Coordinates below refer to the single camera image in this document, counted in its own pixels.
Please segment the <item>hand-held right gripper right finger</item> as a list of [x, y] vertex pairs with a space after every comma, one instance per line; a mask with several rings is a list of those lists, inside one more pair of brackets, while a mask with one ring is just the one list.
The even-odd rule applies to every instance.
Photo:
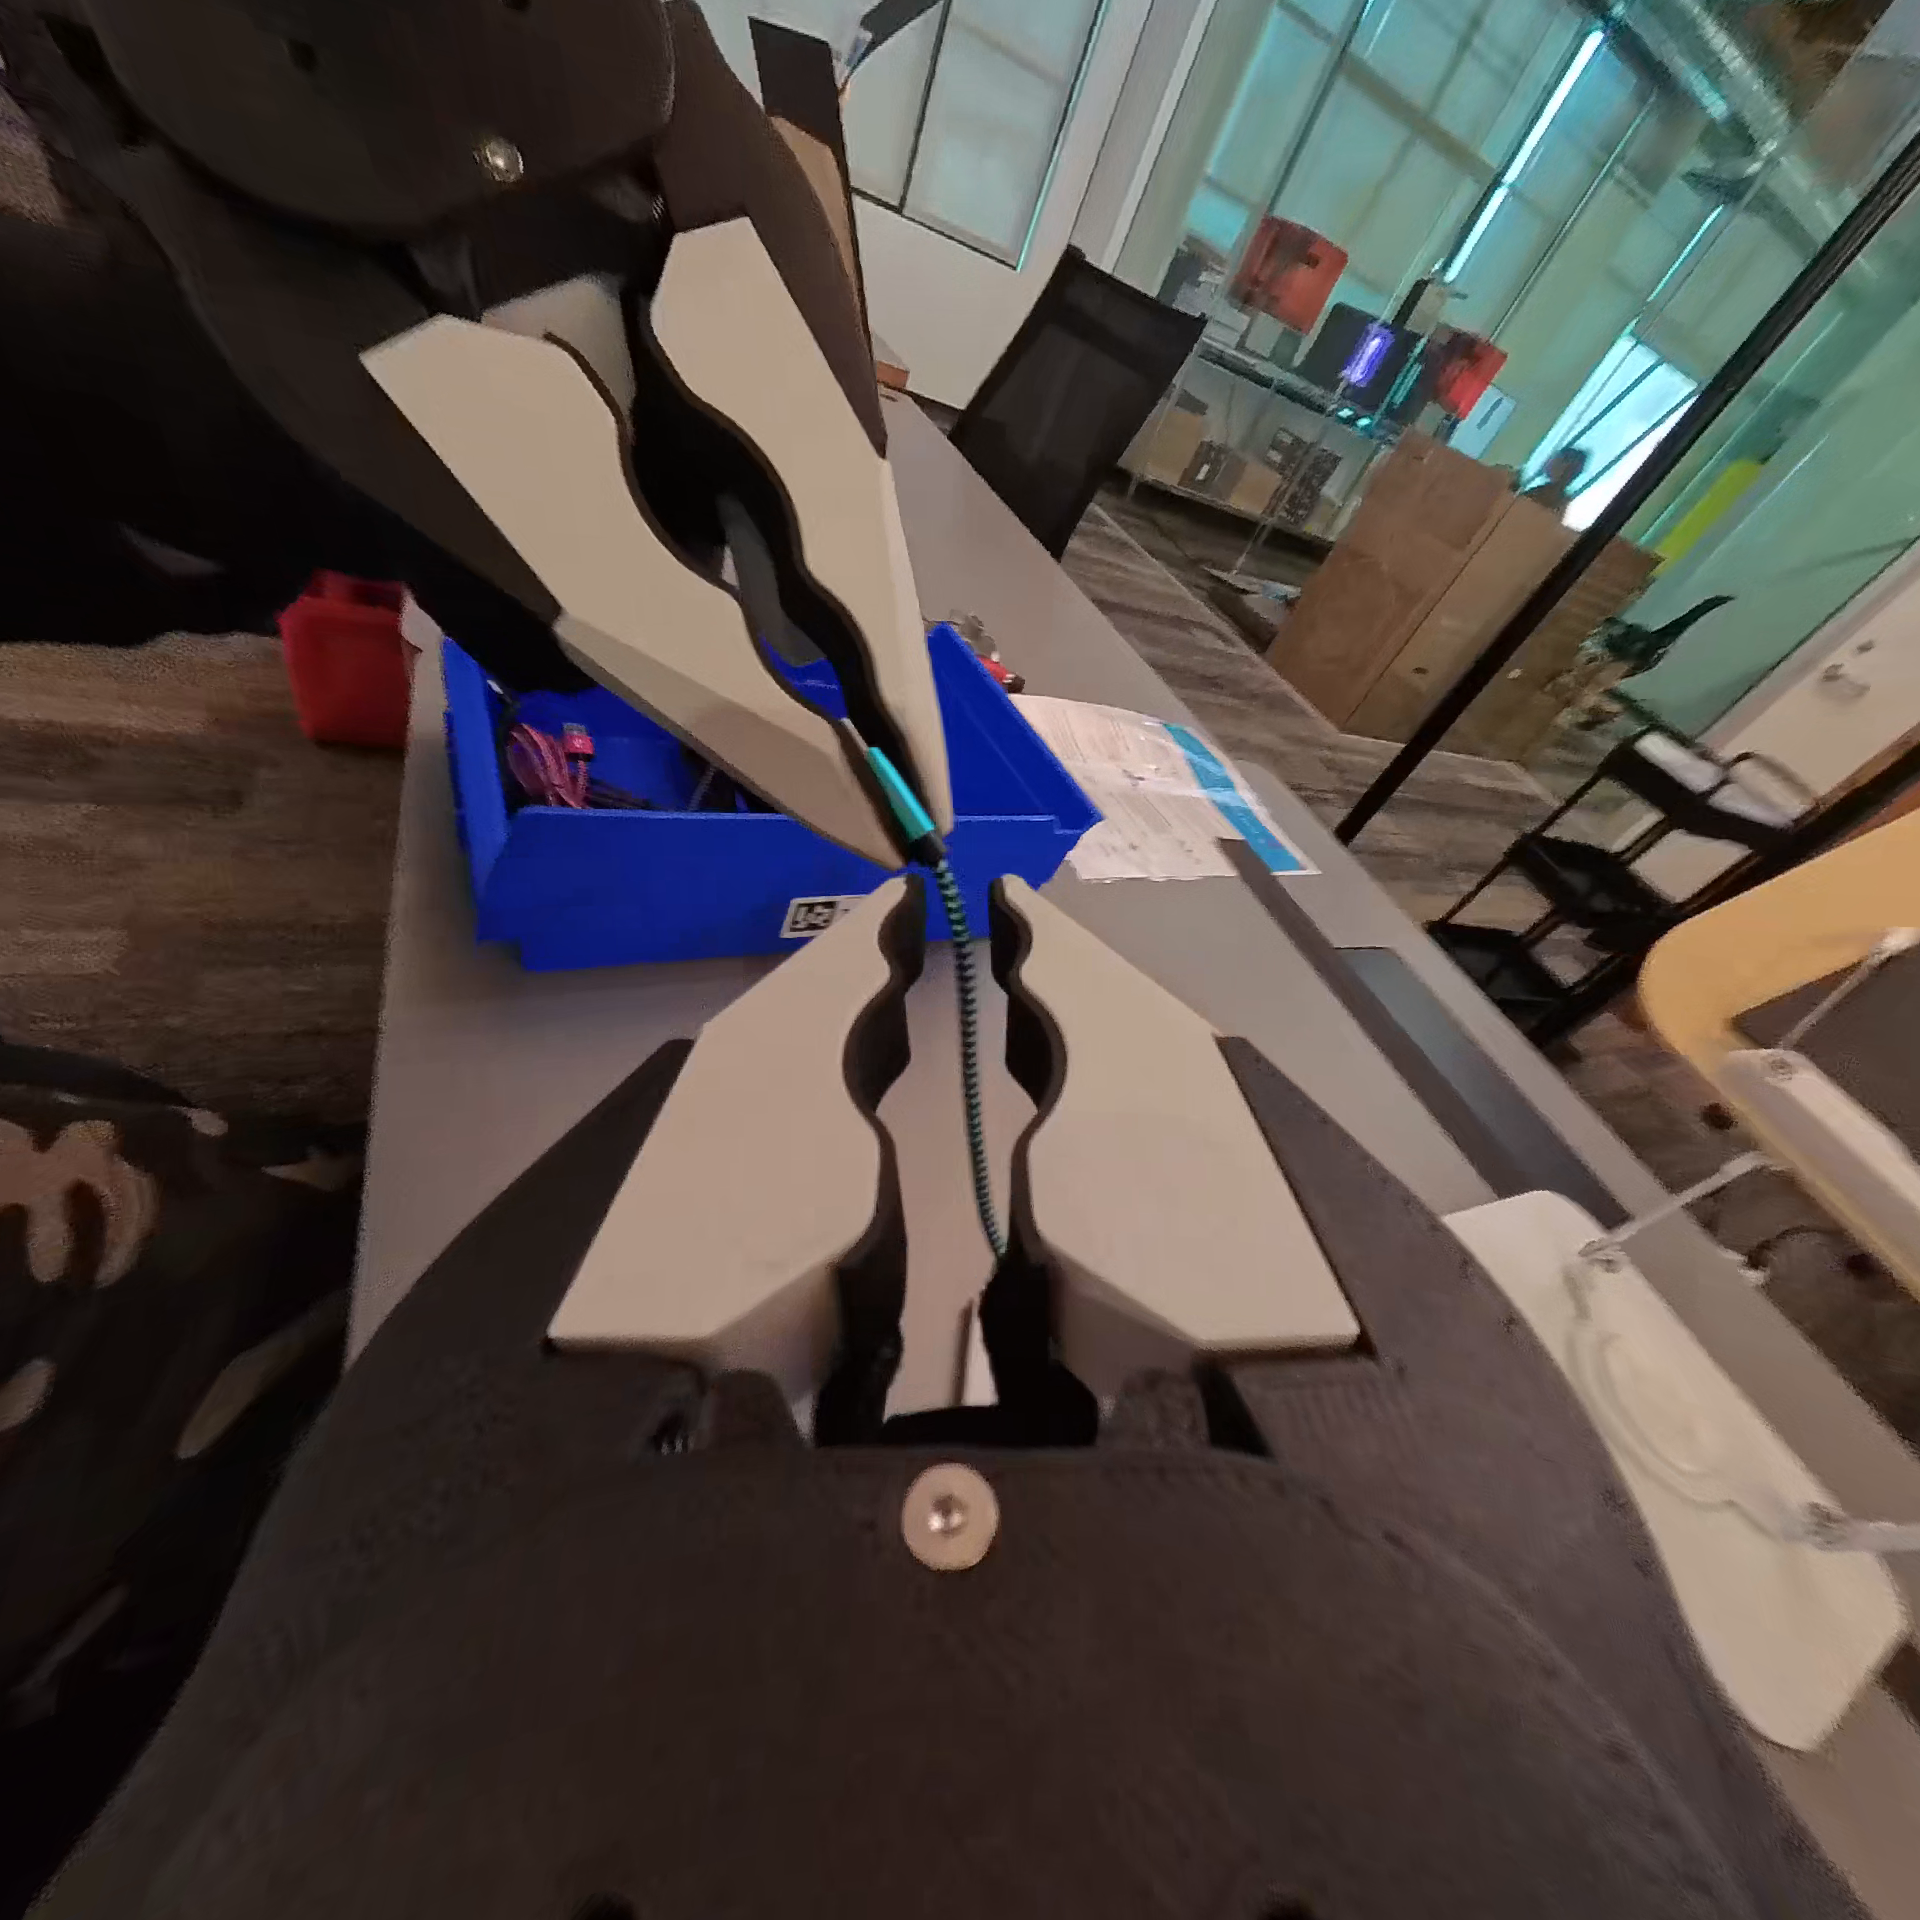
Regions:
[[1024, 879], [992, 890], [1006, 1067], [1033, 1103], [1010, 1253], [1098, 1399], [1151, 1370], [1351, 1354], [1355, 1305], [1221, 1033]]

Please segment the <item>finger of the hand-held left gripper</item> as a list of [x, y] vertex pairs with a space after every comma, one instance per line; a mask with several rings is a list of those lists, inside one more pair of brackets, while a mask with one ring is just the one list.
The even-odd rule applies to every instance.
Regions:
[[743, 505], [781, 610], [829, 659], [860, 740], [949, 834], [947, 733], [896, 474], [750, 218], [669, 243], [649, 323], [660, 363], [750, 474]]
[[[434, 317], [363, 352], [363, 366], [555, 605], [567, 659], [660, 720], [773, 809], [882, 866], [911, 850], [911, 785], [853, 727], [809, 713], [757, 653], [735, 588], [674, 549], [634, 471], [638, 429], [589, 355], [560, 332]], [[716, 435], [688, 484], [743, 500], [714, 424], [660, 363], [649, 308], [636, 372], [672, 426]]]

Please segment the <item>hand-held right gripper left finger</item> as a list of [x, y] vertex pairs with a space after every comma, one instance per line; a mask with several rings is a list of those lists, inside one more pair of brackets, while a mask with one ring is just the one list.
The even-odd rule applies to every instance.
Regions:
[[893, 877], [706, 1022], [548, 1341], [764, 1374], [815, 1428], [882, 1426], [909, 1242], [880, 1105], [918, 977], [920, 881]]

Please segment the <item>grey usb hub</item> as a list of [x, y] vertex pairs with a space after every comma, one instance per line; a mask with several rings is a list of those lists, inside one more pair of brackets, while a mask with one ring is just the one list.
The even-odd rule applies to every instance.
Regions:
[[860, 749], [880, 744], [871, 662], [847, 610], [762, 534], [737, 493], [716, 496], [716, 516], [755, 650], [779, 689], [809, 713], [851, 726]]

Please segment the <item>blue bin with marker label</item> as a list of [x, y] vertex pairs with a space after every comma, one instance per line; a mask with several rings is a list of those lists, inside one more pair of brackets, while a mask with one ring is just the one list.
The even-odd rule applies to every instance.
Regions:
[[[968, 924], [986, 921], [992, 883], [1046, 883], [1100, 809], [1023, 715], [961, 628], [927, 630], [954, 798], [949, 857]], [[735, 794], [652, 718], [616, 695], [510, 695], [454, 639], [441, 641], [452, 805], [483, 942], [535, 971], [775, 953], [864, 897], [883, 866]], [[589, 785], [631, 803], [540, 803], [511, 762], [515, 729], [591, 747]]]

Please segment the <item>black mesh chair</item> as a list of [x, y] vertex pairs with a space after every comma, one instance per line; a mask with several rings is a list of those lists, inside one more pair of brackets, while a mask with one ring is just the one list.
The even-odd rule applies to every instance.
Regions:
[[1070, 245], [949, 429], [954, 451], [1053, 556], [1172, 388], [1205, 314]]

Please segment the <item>red plastic crate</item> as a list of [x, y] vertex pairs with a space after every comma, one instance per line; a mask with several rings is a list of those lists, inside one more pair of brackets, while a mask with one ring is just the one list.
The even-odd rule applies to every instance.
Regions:
[[401, 585], [316, 570], [278, 614], [296, 718], [322, 747], [403, 751], [414, 650]]

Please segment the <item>blue and white leaflet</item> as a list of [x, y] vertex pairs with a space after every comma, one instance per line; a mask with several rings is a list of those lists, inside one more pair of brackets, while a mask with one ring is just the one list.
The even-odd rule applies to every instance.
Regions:
[[1321, 866], [1274, 819], [1236, 763], [1196, 729], [1162, 722], [1182, 771], [1176, 791], [1218, 819], [1223, 830], [1247, 845], [1254, 859], [1275, 875], [1313, 875]]

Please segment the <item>white printed paper sheet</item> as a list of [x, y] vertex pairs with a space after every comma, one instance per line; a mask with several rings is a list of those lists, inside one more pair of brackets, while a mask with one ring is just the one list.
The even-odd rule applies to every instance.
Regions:
[[1088, 883], [1236, 877], [1221, 843], [1239, 839], [1228, 818], [1241, 794], [1209, 742], [1167, 722], [1033, 693], [1014, 706], [1097, 810], [1071, 854]]

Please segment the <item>storage shelf with boxes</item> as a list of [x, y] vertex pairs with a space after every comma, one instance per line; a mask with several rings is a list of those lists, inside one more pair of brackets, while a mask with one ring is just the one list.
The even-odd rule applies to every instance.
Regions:
[[1324, 234], [1275, 214], [1247, 243], [1182, 238], [1158, 296], [1201, 332], [1127, 446], [1127, 478], [1331, 541], [1405, 435], [1483, 456], [1516, 409], [1505, 352], [1442, 321], [1434, 281], [1384, 317], [1339, 299], [1346, 267]]

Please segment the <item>black utility cart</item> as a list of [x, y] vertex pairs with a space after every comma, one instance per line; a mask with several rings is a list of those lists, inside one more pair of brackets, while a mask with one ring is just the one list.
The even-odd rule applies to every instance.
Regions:
[[[1617, 847], [1568, 829], [1599, 787], [1649, 812]], [[1644, 857], [1684, 834], [1754, 859], [1785, 847], [1815, 809], [1812, 787], [1785, 763], [1754, 751], [1725, 756], [1651, 722], [1602, 754], [1568, 798], [1425, 928], [1534, 1047], [1564, 1052], [1573, 1033], [1628, 991], [1657, 939], [1693, 915], [1693, 897], [1671, 897], [1642, 874]], [[1505, 877], [1541, 897], [1541, 913], [1521, 928], [1470, 921], [1469, 906]]]

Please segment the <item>white base acrylic leg stand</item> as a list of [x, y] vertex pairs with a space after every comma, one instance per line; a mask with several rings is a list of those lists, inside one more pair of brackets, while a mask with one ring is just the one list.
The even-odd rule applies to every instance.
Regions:
[[1449, 1215], [1568, 1379], [1713, 1677], [1756, 1733], [1830, 1739], [1908, 1638], [1917, 1522], [1846, 1513], [1637, 1267], [1637, 1239], [1756, 1170], [1812, 1193], [1917, 1291], [1915, 812], [1667, 933], [1646, 1022], [1754, 1137], [1602, 1228], [1532, 1190]]

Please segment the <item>black pillar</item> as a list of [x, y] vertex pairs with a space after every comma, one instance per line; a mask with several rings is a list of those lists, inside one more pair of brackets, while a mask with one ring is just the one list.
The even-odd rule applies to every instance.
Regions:
[[1584, 534], [1577, 534], [1568, 552], [1550, 565], [1541, 585], [1528, 592], [1519, 608], [1507, 617], [1498, 633], [1474, 653], [1433, 702], [1429, 711], [1416, 720], [1413, 733], [1386, 762], [1380, 774], [1371, 780], [1368, 789], [1355, 796], [1355, 803], [1337, 821], [1331, 834], [1344, 847], [1351, 845], [1373, 819], [1393, 801], [1416, 769], [1434, 754], [1452, 726], [1470, 707], [1480, 695], [1494, 684], [1510, 661], [1521, 653], [1528, 639], [1561, 606], [1584, 576], [1599, 561], [1608, 547], [1626, 530], [1629, 520], [1660, 491], [1667, 478], [1680, 467], [1693, 447], [1709, 433], [1747, 386], [1767, 368], [1799, 330], [1799, 325], [1812, 316], [1812, 308], [1837, 287], [1843, 274], [1870, 251], [1886, 225], [1904, 209], [1909, 196], [1918, 187], [1918, 135], [1908, 135], [1904, 144], [1873, 180], [1871, 187], [1841, 218], [1841, 223], [1828, 236], [1823, 247], [1803, 267], [1792, 283], [1774, 303], [1754, 323], [1754, 328], [1731, 353], [1696, 395], [1680, 409], [1673, 431], [1666, 433], [1653, 455], [1642, 467], [1629, 474], [1610, 503], [1590, 521]]

